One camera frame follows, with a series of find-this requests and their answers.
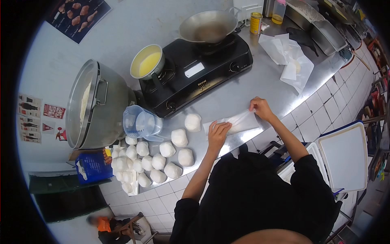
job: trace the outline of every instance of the black gas stove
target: black gas stove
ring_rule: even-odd
[[[162,118],[253,63],[248,44],[236,34],[214,44],[177,39],[163,52],[163,71],[155,80],[140,80],[147,106]]]

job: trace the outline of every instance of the poster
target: poster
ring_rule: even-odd
[[[33,131],[20,131],[20,139],[27,142],[41,143],[41,134]]]
[[[50,118],[62,119],[64,117],[65,110],[66,109],[63,107],[45,103],[43,107],[43,115]]]
[[[18,114],[21,115],[40,118],[41,104],[42,104],[42,99],[19,93],[17,112]]]
[[[18,115],[18,130],[40,132],[41,120],[33,117]]]
[[[55,122],[42,120],[42,133],[53,135],[55,132]]]
[[[79,44],[110,10],[111,7],[104,0],[60,0],[46,21]]]

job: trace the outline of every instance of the can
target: can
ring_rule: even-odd
[[[263,20],[263,15],[258,12],[253,12],[250,14],[250,33],[254,35],[259,35],[261,32],[261,21]]]

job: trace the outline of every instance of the black shirt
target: black shirt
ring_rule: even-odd
[[[232,243],[264,229],[292,230],[319,242],[329,234],[335,200],[312,155],[294,166],[290,185],[265,156],[223,156],[201,204],[190,198],[176,203],[170,243]]]

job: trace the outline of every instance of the plastic bottle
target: plastic bottle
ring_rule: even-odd
[[[276,0],[273,5],[272,22],[281,25],[283,22],[284,12],[286,11],[286,0]]]

